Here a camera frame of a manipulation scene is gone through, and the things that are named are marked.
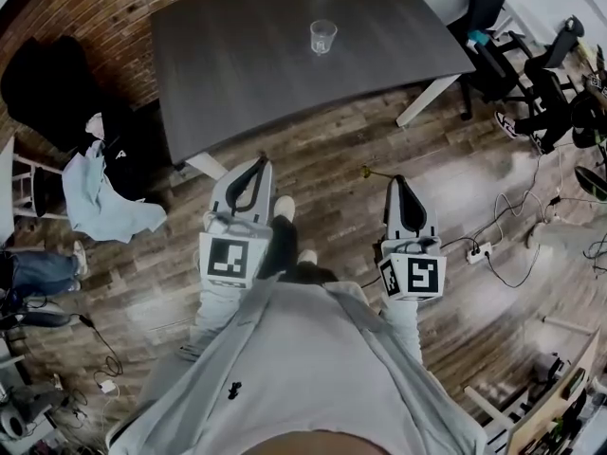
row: drinking glass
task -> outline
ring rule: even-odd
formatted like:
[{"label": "drinking glass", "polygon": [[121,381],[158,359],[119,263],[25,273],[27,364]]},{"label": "drinking glass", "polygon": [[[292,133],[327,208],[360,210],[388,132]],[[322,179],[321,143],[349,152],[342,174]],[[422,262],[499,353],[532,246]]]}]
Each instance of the drinking glass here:
[{"label": "drinking glass", "polygon": [[317,20],[310,26],[310,32],[312,32],[312,50],[320,56],[331,50],[338,27],[328,20]]}]

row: dark pants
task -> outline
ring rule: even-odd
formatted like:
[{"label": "dark pants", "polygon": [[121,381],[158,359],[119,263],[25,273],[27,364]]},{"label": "dark pants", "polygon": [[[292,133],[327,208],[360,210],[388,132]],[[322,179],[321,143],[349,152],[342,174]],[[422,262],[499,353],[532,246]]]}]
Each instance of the dark pants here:
[{"label": "dark pants", "polygon": [[514,131],[517,134],[531,135],[533,132],[546,130],[541,146],[544,152],[550,153],[554,151],[554,144],[571,128],[571,107],[552,71],[527,65],[524,72],[533,82],[534,88],[544,91],[541,97],[542,106],[546,111],[535,117],[517,119]]},{"label": "dark pants", "polygon": [[12,288],[22,297],[51,296],[68,291],[76,283],[75,256],[26,251],[12,254]]},{"label": "dark pants", "polygon": [[567,107],[566,114],[544,111],[531,118],[517,119],[514,131],[517,134],[531,135],[538,130],[546,130],[542,137],[542,150],[547,154],[554,151],[554,144],[571,128],[571,117]]},{"label": "dark pants", "polygon": [[275,217],[270,226],[273,231],[272,241],[257,278],[266,280],[284,271],[279,282],[323,284],[338,280],[331,270],[309,262],[297,264],[297,229],[288,219],[284,216]]}]

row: black shoe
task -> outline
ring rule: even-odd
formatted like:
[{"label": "black shoe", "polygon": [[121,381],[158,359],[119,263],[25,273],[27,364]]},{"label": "black shoe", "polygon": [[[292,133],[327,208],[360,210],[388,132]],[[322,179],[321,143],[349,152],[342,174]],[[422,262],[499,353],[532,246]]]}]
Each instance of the black shoe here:
[{"label": "black shoe", "polygon": [[547,147],[543,147],[542,139],[538,138],[534,133],[529,136],[529,139],[538,155],[548,155],[550,152],[554,152],[554,147],[551,150],[548,150]]},{"label": "black shoe", "polygon": [[502,131],[510,138],[514,139],[519,137],[514,131],[514,119],[496,111],[495,120],[497,121],[497,124],[500,125],[500,128],[502,128]]}]

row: brick wall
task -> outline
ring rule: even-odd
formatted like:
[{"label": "brick wall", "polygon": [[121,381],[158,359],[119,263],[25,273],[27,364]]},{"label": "brick wall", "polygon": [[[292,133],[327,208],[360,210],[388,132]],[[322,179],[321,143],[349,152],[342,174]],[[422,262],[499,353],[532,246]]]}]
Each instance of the brick wall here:
[{"label": "brick wall", "polygon": [[[108,91],[140,106],[157,97],[149,14],[175,0],[29,0],[0,37],[0,73],[27,38],[76,37]],[[0,144],[18,133],[31,153],[55,155],[45,140],[12,121],[0,103]]]}]

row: white sneaker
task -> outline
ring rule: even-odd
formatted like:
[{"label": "white sneaker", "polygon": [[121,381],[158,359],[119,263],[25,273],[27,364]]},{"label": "white sneaker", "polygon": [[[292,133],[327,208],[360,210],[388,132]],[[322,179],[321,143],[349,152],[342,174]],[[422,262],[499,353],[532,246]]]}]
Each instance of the white sneaker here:
[{"label": "white sneaker", "polygon": [[88,273],[88,263],[86,262],[86,251],[80,241],[74,241],[74,256],[78,260],[78,270],[76,275],[83,277]]},{"label": "white sneaker", "polygon": [[316,254],[316,251],[312,251],[311,249],[304,249],[297,258],[297,264],[304,262],[318,264],[319,255]]},{"label": "white sneaker", "polygon": [[279,197],[274,204],[274,217],[284,216],[290,223],[295,217],[295,201],[290,195]]},{"label": "white sneaker", "polygon": [[78,280],[74,280],[74,283],[67,289],[68,292],[79,292],[83,288],[83,284]]},{"label": "white sneaker", "polygon": [[504,115],[503,113],[499,113],[496,111],[495,120],[497,121],[497,124],[500,125],[500,128],[502,128],[504,133],[506,135],[508,135],[510,138],[514,139],[514,138],[519,137],[517,135],[517,133],[514,131],[514,127],[515,127],[514,119],[509,118],[506,115]]}]

